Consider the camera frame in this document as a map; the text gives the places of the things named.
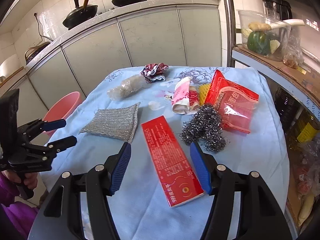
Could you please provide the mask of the red plastic snack bag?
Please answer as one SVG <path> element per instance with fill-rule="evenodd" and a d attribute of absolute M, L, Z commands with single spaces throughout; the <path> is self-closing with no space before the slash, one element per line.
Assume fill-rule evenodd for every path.
<path fill-rule="evenodd" d="M 227 80 L 216 70 L 204 103 L 212 105 L 221 116 L 223 129 L 249 134 L 253 111 L 259 95 L 250 89 Z"/>

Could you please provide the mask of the clear crumpled plastic wrap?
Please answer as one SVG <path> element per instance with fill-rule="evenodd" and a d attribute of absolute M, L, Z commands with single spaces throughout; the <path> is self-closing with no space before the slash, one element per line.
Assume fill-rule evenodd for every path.
<path fill-rule="evenodd" d="M 143 76 L 133 75 L 121 81 L 120 85 L 109 89 L 107 94 L 111 100 L 121 100 L 129 97 L 132 93 L 148 87 L 148 85 Z"/>

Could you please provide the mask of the white leek stalk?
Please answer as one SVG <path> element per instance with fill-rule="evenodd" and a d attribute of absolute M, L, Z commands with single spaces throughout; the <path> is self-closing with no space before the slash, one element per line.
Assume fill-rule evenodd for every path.
<path fill-rule="evenodd" d="M 270 24 L 271 29 L 287 28 L 289 26 L 305 26 L 305 23 L 301 19 L 288 19 L 284 21 L 278 21 Z"/>

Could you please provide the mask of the pink plastic bucket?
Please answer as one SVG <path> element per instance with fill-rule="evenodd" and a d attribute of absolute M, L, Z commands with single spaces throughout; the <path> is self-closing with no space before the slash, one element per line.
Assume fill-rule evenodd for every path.
<path fill-rule="evenodd" d="M 44 116 L 43 121 L 55 121 L 59 119 L 66 120 L 82 103 L 82 97 L 80 92 L 74 91 L 56 102 L 47 114 Z"/>

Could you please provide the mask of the pink white paper wrapper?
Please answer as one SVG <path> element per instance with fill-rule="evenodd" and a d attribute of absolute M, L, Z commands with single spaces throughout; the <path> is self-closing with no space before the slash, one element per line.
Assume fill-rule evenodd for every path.
<path fill-rule="evenodd" d="M 171 105 L 172 111 L 180 115 L 192 115 L 200 107 L 198 92 L 191 85 L 191 76 L 184 77 L 175 86 Z"/>

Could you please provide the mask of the small yellow foam net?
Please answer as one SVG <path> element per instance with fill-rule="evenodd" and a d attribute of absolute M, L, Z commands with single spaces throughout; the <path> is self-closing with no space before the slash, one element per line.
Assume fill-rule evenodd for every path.
<path fill-rule="evenodd" d="M 206 83 L 203 85 L 200 85 L 199 87 L 199 104 L 202 106 L 206 100 L 206 97 L 208 95 L 210 89 L 210 83 Z"/>

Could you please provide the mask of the red flat carton box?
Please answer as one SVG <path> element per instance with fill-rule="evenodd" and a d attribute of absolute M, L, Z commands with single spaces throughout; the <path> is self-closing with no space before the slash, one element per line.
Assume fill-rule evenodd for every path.
<path fill-rule="evenodd" d="M 164 116 L 141 124 L 159 182 L 170 207 L 204 194 L 200 182 Z"/>

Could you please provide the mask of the steel wool ball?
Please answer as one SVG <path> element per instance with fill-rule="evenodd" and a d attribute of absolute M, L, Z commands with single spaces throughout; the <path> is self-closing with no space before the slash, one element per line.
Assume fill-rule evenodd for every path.
<path fill-rule="evenodd" d="M 222 119 L 211 104 L 202 105 L 193 117 L 184 124 L 180 139 L 190 145 L 192 142 L 203 141 L 206 149 L 220 152 L 226 146 L 222 135 Z"/>

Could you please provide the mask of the ginger root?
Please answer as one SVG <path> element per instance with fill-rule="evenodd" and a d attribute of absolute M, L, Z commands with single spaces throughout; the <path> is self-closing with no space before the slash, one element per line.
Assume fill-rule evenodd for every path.
<path fill-rule="evenodd" d="M 269 31 L 271 26 L 267 23 L 251 22 L 248 24 L 248 28 L 252 31 Z"/>

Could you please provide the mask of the clear plastic container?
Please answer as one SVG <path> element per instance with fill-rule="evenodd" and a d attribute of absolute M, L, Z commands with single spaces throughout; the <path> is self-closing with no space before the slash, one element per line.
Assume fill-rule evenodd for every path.
<path fill-rule="evenodd" d="M 238 10 L 242 46 L 247 50 L 274 61 L 284 56 L 291 25 L 250 10 Z"/>

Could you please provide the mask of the metal shelf rack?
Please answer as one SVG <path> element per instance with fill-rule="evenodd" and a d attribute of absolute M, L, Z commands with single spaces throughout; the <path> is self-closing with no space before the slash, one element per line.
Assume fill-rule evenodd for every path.
<path fill-rule="evenodd" d="M 312 92 L 311 88 L 304 85 L 302 76 L 298 70 L 289 70 L 283 63 L 263 59 L 260 56 L 248 52 L 242 46 L 235 45 L 236 28 L 235 28 L 235 9 L 233 0 L 224 0 L 226 19 L 227 19 L 227 35 L 230 35 L 227 41 L 227 64 L 231 67 L 235 66 L 235 62 L 242 63 L 246 66 L 255 68 L 261 74 L 267 76 L 273 82 L 277 83 L 283 90 L 290 94 L 295 100 L 299 102 L 300 108 L 304 108 L 311 116 L 316 119 L 319 117 L 319 89 L 318 92 Z M 306 4 L 310 4 L 316 15 L 319 16 L 319 0 L 306 0 Z M 315 70 L 306 73 L 306 81 L 311 81 L 314 74 L 315 85 L 319 88 L 319 74 Z M 298 226 L 298 214 L 302 205 L 301 200 L 298 199 L 297 188 L 294 182 L 293 166 L 298 162 L 298 151 L 287 148 L 290 160 L 290 181 L 287 193 L 286 208 L 290 213 L 295 224 L 296 231 L 300 230 Z"/>

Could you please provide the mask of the brown cardboard sheet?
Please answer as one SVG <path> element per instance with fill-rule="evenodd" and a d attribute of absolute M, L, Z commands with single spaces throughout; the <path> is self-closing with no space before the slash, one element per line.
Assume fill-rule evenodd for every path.
<path fill-rule="evenodd" d="M 280 74 L 282 77 L 297 85 L 307 96 L 319 105 L 319 72 L 309 67 L 298 67 L 298 69 L 291 68 L 282 61 L 274 61 L 266 57 L 260 56 L 247 50 L 242 45 L 233 48 L 234 51 L 240 52 L 258 62 L 268 66 L 271 70 Z"/>

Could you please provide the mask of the red white wrapper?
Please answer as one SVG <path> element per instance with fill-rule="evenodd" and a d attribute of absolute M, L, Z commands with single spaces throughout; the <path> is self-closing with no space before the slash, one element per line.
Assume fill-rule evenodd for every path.
<path fill-rule="evenodd" d="M 147 64 L 140 72 L 140 75 L 144 77 L 147 83 L 165 81 L 165 72 L 168 69 L 169 66 L 164 63 Z"/>

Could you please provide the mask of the light blue floral cloth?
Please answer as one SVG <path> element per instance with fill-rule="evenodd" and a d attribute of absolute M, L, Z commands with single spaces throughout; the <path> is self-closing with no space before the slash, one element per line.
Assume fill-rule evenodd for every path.
<path fill-rule="evenodd" d="M 190 148 L 181 139 L 188 115 L 172 111 L 171 98 L 184 77 L 195 87 L 209 83 L 214 67 L 170 67 L 162 82 L 155 82 L 120 101 L 108 96 L 109 89 L 136 75 L 140 68 L 112 72 L 93 89 L 86 100 L 58 129 L 52 140 L 70 135 L 77 144 L 59 153 L 52 169 L 41 174 L 51 189 L 65 171 L 86 173 L 119 152 L 120 140 L 84 133 L 82 129 L 100 109 L 120 109 L 137 104 L 138 124 L 131 143 L 131 159 L 120 189 L 108 199 L 121 239 L 199 239 L 208 219 L 213 198 L 197 197 L 195 168 Z M 281 208 L 285 207 L 289 186 L 289 159 L 279 116 L 266 79 L 252 68 L 221 68 L 223 76 L 259 96 L 249 124 L 249 133 L 224 131 L 225 148 L 215 160 L 231 171 L 257 171 L 267 183 Z"/>

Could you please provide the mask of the green squash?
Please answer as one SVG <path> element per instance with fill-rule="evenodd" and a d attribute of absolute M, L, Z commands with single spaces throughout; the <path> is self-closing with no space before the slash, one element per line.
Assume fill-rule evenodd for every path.
<path fill-rule="evenodd" d="M 267 56 L 271 53 L 270 37 L 264 31 L 253 31 L 247 39 L 247 48 L 259 55 Z"/>

